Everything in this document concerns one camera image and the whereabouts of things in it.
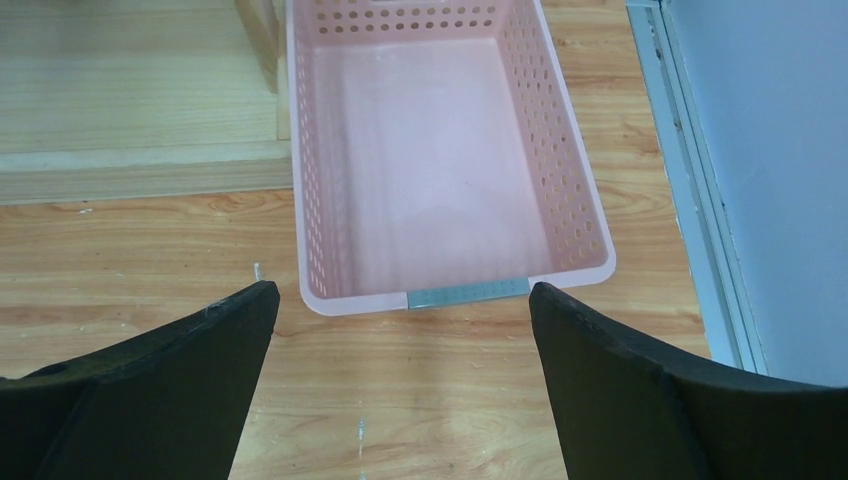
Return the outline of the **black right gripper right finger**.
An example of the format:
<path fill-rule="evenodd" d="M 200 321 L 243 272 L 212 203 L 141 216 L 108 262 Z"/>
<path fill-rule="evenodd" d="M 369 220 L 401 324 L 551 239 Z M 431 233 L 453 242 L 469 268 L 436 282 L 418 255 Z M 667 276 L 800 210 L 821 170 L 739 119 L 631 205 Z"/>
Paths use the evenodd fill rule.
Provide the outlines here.
<path fill-rule="evenodd" d="M 571 479 L 843 479 L 847 391 L 691 354 L 539 282 L 529 309 Z"/>

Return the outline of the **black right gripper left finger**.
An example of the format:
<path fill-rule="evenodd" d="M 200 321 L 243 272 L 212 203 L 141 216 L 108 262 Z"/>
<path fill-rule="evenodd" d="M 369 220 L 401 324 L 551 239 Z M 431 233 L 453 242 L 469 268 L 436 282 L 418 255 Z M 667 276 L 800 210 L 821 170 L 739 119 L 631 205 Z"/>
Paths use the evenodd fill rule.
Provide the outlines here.
<path fill-rule="evenodd" d="M 256 282 L 182 319 L 1 382 L 5 479 L 225 479 L 280 305 Z"/>

